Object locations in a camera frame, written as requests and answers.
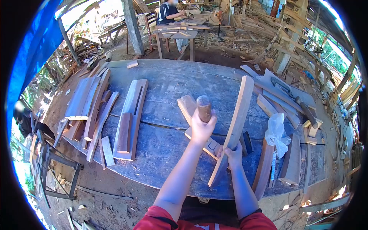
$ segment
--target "forearm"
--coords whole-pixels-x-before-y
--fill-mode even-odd
[[[153,205],[165,209],[177,221],[205,143],[191,140],[163,184]]]
[[[240,220],[259,209],[258,201],[241,164],[231,170],[231,178],[233,181],[236,211]]]

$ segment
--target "wooden mallet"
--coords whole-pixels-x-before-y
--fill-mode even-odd
[[[199,112],[199,118],[203,122],[209,122],[211,119],[211,101],[206,95],[202,95],[197,98],[197,108]]]

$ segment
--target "person in black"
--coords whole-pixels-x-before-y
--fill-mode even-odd
[[[24,138],[26,138],[28,134],[32,133],[31,113],[32,111],[26,108],[24,108],[23,110],[19,108],[14,108],[13,111],[13,117],[16,121],[16,124],[18,125],[19,131],[24,136]],[[46,124],[42,122],[37,122],[35,132],[37,132],[37,130],[41,130],[52,139],[55,139],[54,133],[50,130],[50,128]]]

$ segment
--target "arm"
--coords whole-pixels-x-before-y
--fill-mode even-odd
[[[214,110],[208,123],[202,122],[198,109],[195,110],[191,120],[192,139],[153,203],[154,206],[165,209],[174,221],[179,219],[181,207],[188,194],[202,149],[211,136],[216,121]]]
[[[258,201],[249,185],[241,163],[242,147],[240,141],[235,151],[226,148],[221,154],[224,153],[229,156],[228,162],[231,170],[231,179],[233,181],[236,211],[240,220],[259,209]]]

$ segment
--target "hand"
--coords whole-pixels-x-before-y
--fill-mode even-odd
[[[204,145],[212,135],[213,130],[215,129],[216,121],[217,116],[214,109],[211,110],[211,119],[208,123],[205,123],[199,118],[199,112],[197,108],[194,111],[191,120],[192,141]]]
[[[232,151],[230,148],[226,148],[225,150],[223,148],[224,146],[221,145],[219,151],[216,153],[216,157],[220,158],[222,154],[226,154],[229,157],[227,161],[229,162],[230,170],[233,170],[236,167],[243,167],[241,163],[243,148],[240,144],[240,141],[238,141],[235,151]]]

